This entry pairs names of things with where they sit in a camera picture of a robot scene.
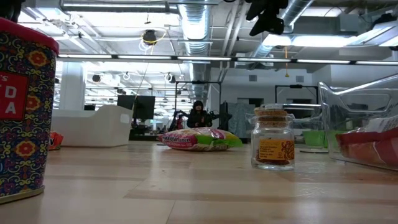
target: desk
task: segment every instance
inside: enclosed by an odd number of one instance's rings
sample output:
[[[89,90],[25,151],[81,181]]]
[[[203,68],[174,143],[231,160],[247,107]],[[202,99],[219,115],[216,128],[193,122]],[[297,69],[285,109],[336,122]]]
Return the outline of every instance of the desk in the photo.
[[[0,205],[0,217],[7,224],[398,223],[396,172],[301,152],[294,171],[271,172],[252,169],[249,157],[249,146],[63,148],[49,152],[45,193]]]

